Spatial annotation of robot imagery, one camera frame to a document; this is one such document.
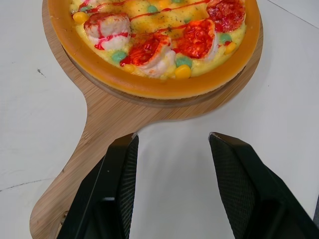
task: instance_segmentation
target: bamboo board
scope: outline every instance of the bamboo board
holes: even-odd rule
[[[232,81],[204,96],[164,102],[108,89],[87,76],[91,80],[89,81],[80,72],[81,69],[71,62],[57,39],[50,23],[47,0],[43,0],[42,18],[49,46],[62,69],[82,91],[88,115],[84,132],[72,157],[32,211],[30,232],[33,239],[56,237],[60,221],[70,208],[81,181],[104,156],[114,139],[136,132],[156,121],[189,119],[225,104],[249,82],[259,63],[263,47],[261,23],[256,50],[244,70]]]

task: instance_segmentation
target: melted cheese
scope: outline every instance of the melted cheese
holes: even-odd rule
[[[96,4],[101,4],[101,2],[121,2],[123,0],[93,0],[95,2],[98,2]],[[184,0],[182,3],[171,3],[168,7],[169,8],[175,8],[180,7],[186,4],[199,2],[200,0]],[[70,5],[70,11],[76,12],[79,8],[79,5],[83,2],[83,0],[73,0],[72,4]],[[125,12],[129,18],[132,18],[137,15],[148,13],[147,9],[150,4],[157,7],[158,10],[162,10],[159,5],[159,0],[128,0],[125,2],[125,4],[120,6],[115,6],[112,4],[106,4],[103,6],[103,8],[100,9],[100,11],[106,11],[106,12],[112,12],[112,13],[120,13]],[[150,33],[155,32],[159,29],[163,28],[170,28],[170,27],[176,27],[181,26],[185,24],[185,21],[191,19],[191,20],[200,20],[208,17],[207,11],[206,11],[206,3],[198,4],[198,5],[192,5],[188,7],[183,7],[180,9],[175,9],[172,11],[165,11],[160,12],[155,15],[151,16],[142,16],[139,18],[135,18],[131,21],[131,30],[132,33]],[[103,58],[105,61],[111,63],[112,65],[116,67],[120,67],[118,63],[113,62],[111,56],[114,53],[114,51],[103,51],[98,50],[94,47],[94,44],[90,42],[88,39],[86,32],[84,30],[83,25],[77,25],[75,26],[75,29],[77,33],[80,35],[80,37],[83,39],[83,41],[101,58]],[[175,30],[168,30],[163,32],[163,34],[169,35],[172,39],[178,38],[182,36],[183,29],[175,29]],[[241,27],[233,32],[228,33],[232,37],[232,41],[236,43],[236,49],[241,44],[246,31],[246,25],[243,23]],[[132,47],[132,44],[134,41],[137,40],[134,38],[131,38],[131,41],[129,44],[127,44],[122,50],[126,53],[129,52],[130,48]],[[192,77],[202,75],[206,72],[211,71],[212,69],[218,67],[219,65],[223,64],[225,61],[227,61],[231,55],[225,55],[226,47],[224,45],[221,45],[212,61],[204,62],[201,59],[192,59]],[[161,79],[167,79],[167,78],[174,78],[174,70],[176,69],[175,65],[172,65],[168,68],[166,73],[164,73],[160,78]],[[136,74],[139,76],[145,76],[145,74],[139,70],[137,67],[135,68],[135,71],[132,74]]]

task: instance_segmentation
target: scuff mark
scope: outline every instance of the scuff mark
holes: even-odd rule
[[[19,186],[30,184],[30,183],[37,183],[37,182],[41,182],[41,181],[51,180],[51,179],[55,179],[55,178],[45,178],[45,179],[35,180],[35,181],[31,181],[31,182],[21,183],[21,184],[14,185],[14,186],[11,186],[11,187],[8,187],[8,188],[0,189],[0,193],[2,191],[4,191],[4,190],[8,190],[8,189],[11,189],[11,188],[19,187]]]
[[[42,76],[44,76],[44,77],[46,78],[46,76],[41,72],[40,69],[38,69],[38,72],[39,72]]]

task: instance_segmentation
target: orange crust rim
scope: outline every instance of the orange crust rim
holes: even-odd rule
[[[232,80],[248,63],[257,46],[260,13],[256,0],[246,0],[247,25],[237,51],[222,65],[201,76],[185,80],[160,79],[129,74],[100,58],[87,46],[75,30],[70,15],[71,0],[48,0],[51,22],[68,55],[87,73],[99,81],[125,93],[153,99],[182,99],[213,91]]]

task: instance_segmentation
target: pizza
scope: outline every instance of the pizza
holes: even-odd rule
[[[245,0],[72,0],[70,16],[105,61],[163,80],[218,67],[246,32]]]

